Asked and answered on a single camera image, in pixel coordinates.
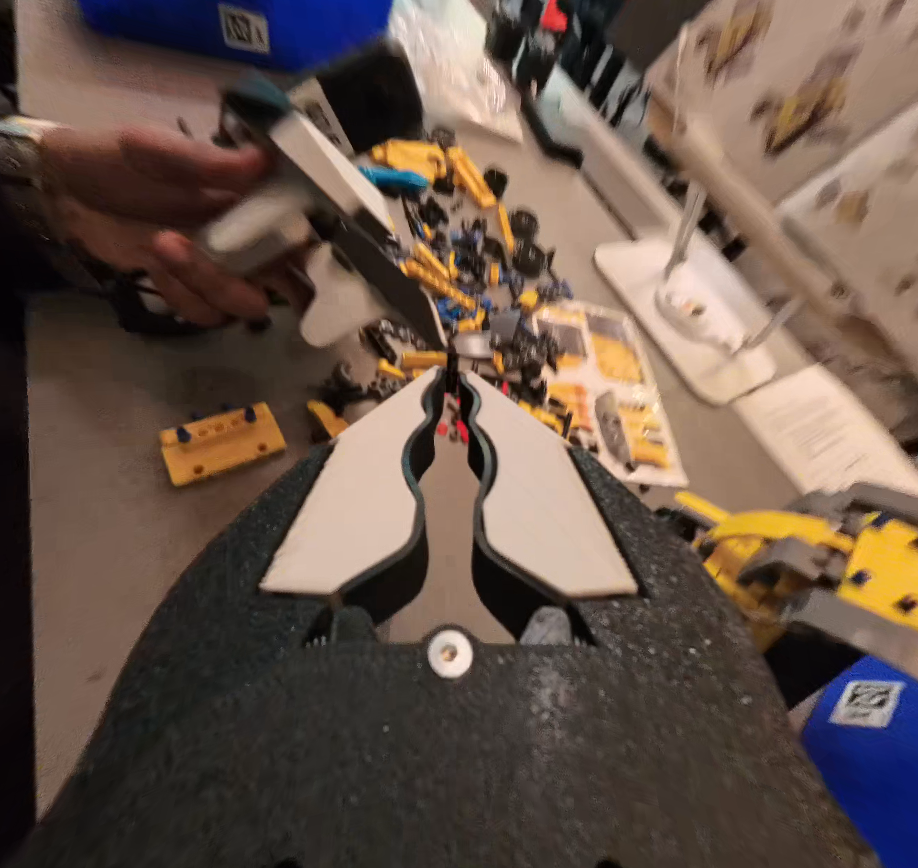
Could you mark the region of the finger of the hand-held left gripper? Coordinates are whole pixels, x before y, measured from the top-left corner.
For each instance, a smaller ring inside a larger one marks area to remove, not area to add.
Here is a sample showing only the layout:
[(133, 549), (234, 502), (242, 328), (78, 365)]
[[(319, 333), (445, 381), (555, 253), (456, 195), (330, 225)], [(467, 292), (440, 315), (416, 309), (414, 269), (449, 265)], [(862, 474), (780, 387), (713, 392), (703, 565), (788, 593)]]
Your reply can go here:
[(313, 296), (300, 321), (304, 340), (326, 347), (377, 319), (398, 317), (429, 346), (446, 347), (434, 303), (378, 239), (351, 219), (301, 216), (304, 280)]
[(393, 236), (384, 196), (305, 116), (291, 112), (271, 128), (271, 141), (343, 218), (370, 236)]

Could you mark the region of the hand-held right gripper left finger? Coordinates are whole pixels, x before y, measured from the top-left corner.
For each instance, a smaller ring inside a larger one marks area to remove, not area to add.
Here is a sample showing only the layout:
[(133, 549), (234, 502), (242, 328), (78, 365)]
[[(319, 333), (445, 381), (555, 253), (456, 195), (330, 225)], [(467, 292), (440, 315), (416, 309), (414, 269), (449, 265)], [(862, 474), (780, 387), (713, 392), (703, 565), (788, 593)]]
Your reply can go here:
[(428, 571), (420, 481), (439, 422), (440, 371), (429, 369), (338, 436), (260, 589), (361, 608), (373, 621), (410, 604)]

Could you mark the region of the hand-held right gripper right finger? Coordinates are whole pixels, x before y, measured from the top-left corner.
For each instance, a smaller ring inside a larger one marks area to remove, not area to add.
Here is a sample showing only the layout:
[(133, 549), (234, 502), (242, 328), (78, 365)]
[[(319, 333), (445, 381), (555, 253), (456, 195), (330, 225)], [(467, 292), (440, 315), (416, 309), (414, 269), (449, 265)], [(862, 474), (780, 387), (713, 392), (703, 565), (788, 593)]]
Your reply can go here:
[(478, 491), (472, 576), (488, 612), (522, 640), (557, 608), (590, 640), (583, 602), (637, 597), (640, 583), (571, 448), (475, 372), (461, 375), (467, 458)]

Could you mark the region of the person's left forearm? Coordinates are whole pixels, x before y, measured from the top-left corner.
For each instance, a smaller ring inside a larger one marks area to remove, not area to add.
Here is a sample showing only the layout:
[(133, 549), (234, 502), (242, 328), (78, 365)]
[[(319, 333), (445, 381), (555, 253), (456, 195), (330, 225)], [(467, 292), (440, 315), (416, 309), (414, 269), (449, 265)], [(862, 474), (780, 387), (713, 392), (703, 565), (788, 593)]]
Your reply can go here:
[(100, 295), (91, 257), (50, 218), (32, 185), (1, 182), (2, 289), (22, 295), (59, 289)]

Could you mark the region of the person's left hand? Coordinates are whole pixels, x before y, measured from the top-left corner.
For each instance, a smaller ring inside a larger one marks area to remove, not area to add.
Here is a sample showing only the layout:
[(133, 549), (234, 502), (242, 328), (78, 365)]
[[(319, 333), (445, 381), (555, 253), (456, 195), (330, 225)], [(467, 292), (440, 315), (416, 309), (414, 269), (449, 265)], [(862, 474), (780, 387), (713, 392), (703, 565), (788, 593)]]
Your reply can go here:
[(258, 147), (228, 150), (152, 128), (52, 128), (40, 143), (52, 209), (68, 241), (118, 271), (141, 271), (184, 321), (260, 322), (272, 295), (303, 311), (312, 292), (290, 261), (235, 277), (191, 236), (253, 192), (271, 172)]

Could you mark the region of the clear plastic bag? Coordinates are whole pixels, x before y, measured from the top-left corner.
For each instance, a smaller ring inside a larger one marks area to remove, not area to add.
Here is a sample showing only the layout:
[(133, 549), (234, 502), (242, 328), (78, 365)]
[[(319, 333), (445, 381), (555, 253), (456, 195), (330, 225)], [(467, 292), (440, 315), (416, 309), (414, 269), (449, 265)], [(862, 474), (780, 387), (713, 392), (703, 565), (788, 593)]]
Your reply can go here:
[(407, 54), (430, 125), (522, 143), (515, 95), (485, 51), (485, 21), (469, 0), (395, 0), (388, 34)]

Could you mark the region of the black claw toy piece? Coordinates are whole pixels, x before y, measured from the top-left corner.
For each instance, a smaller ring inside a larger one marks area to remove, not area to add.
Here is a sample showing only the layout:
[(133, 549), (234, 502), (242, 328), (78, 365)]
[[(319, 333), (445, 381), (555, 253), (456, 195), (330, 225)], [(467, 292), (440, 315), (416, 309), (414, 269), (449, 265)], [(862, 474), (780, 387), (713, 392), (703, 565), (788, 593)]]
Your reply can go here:
[(384, 400), (384, 395), (375, 383), (363, 384), (356, 380), (349, 362), (341, 361), (331, 375), (319, 386), (317, 399), (325, 403), (335, 414), (357, 403)]

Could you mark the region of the yellow toy connector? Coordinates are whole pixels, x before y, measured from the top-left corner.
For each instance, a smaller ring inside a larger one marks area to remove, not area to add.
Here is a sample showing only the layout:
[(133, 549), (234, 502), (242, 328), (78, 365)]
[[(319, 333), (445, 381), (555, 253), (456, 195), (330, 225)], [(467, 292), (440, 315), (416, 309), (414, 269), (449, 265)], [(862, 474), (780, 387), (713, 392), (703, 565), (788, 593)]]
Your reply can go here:
[(306, 402), (306, 423), (309, 438), (315, 445), (329, 443), (350, 427), (346, 419), (320, 400)]

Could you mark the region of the pile of toy building pieces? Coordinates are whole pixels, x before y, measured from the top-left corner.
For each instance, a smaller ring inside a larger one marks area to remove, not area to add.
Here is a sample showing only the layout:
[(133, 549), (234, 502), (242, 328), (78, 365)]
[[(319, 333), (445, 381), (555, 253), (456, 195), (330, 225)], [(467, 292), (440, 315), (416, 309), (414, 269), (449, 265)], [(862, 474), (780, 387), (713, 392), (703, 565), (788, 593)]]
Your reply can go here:
[[(532, 317), (541, 306), (572, 300), (573, 291), (555, 271), (555, 250), (539, 244), (537, 215), (507, 208), (508, 174), (496, 165), (479, 169), (443, 128), (426, 140), (384, 141), (360, 171), (402, 205), (410, 242), (395, 261), (432, 298), (447, 336), (439, 350), (454, 349), (568, 442), (570, 417), (545, 407), (543, 372), (545, 364), (556, 367), (557, 346), (534, 332)], [(392, 379), (420, 375), (399, 369), (403, 351), (436, 350), (390, 321), (366, 326), (361, 339), (376, 350), (380, 375)]]

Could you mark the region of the yellow block with blue pins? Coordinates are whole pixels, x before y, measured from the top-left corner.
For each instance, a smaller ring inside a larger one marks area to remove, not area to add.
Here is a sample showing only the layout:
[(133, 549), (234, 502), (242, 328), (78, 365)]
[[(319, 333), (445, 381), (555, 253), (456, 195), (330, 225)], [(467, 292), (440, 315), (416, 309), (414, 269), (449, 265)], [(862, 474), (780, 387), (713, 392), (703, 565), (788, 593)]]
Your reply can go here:
[(224, 410), (159, 432), (169, 481), (185, 487), (284, 453), (287, 443), (264, 402)]

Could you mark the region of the printed leaflet in plastic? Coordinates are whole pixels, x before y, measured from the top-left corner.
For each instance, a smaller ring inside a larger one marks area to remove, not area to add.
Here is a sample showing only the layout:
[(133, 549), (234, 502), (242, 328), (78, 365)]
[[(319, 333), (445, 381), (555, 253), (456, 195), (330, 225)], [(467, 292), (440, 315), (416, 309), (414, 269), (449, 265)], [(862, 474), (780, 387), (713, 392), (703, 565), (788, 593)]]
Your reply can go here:
[(557, 346), (545, 364), (547, 409), (570, 417), (568, 442), (627, 484), (689, 484), (650, 362), (624, 312), (582, 301), (546, 304), (534, 332)]

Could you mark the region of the yellow toy vehicle model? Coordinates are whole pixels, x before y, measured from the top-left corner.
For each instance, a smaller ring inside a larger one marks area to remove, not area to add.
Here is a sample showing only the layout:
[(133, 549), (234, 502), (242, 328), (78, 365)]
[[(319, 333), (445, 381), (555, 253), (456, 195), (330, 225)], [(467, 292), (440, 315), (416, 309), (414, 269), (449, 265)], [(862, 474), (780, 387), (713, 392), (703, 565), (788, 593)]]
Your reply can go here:
[(657, 514), (699, 554), (760, 652), (813, 632), (916, 675), (916, 496), (856, 483), (731, 513), (679, 492)]

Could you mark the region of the white desk tray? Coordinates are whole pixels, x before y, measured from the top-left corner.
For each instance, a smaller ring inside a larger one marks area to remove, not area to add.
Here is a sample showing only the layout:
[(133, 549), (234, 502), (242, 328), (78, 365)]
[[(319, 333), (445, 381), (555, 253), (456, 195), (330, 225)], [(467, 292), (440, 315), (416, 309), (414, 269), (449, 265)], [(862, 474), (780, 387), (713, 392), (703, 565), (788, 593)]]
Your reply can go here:
[(565, 72), (552, 72), (531, 109), (545, 154), (576, 170), (629, 239), (675, 239), (682, 206), (644, 154), (600, 117)]

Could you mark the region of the white book stand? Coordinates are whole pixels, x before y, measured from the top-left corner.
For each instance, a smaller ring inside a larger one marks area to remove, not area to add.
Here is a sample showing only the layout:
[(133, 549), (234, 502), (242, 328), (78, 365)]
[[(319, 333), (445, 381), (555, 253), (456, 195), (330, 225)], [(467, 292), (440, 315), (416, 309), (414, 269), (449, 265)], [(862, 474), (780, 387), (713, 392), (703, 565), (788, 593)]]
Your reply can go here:
[[(597, 248), (594, 264), (695, 396), (723, 406), (773, 382), (776, 361), (766, 345), (802, 308), (883, 369), (913, 372), (913, 362), (853, 293), (832, 293), (826, 277), (805, 267), (807, 251), (730, 163), (705, 120), (676, 116), (671, 140), (688, 178), (683, 209), (656, 235)], [(741, 302), (741, 279), (698, 230), (708, 200), (732, 220), (788, 293), (761, 325), (754, 325), (755, 314)]]

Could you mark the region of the white paper sheet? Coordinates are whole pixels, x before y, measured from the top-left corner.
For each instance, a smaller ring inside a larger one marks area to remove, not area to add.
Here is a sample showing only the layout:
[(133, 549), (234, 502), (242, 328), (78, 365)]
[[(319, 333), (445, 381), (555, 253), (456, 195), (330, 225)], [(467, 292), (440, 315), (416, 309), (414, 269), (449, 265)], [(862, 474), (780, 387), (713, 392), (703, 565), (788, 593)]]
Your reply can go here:
[(915, 463), (832, 372), (811, 365), (732, 403), (803, 494), (876, 484), (917, 495)]

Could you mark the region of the silver wristwatch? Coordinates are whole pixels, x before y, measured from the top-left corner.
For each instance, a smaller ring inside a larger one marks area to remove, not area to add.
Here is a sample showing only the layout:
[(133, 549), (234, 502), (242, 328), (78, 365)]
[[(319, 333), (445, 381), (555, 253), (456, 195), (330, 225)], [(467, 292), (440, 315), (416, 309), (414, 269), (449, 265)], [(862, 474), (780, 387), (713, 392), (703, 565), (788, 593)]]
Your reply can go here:
[(1, 118), (1, 184), (39, 193), (48, 188), (44, 139), (63, 124), (52, 120), (7, 115)]

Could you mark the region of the open instruction booklet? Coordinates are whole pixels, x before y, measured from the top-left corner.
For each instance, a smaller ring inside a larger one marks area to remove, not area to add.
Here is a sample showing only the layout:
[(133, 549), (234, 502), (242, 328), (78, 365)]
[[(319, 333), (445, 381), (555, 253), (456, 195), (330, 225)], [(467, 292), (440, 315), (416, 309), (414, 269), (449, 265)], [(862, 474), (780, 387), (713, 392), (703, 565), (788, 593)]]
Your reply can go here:
[(917, 0), (712, 0), (649, 76), (787, 222), (798, 272), (916, 347)]

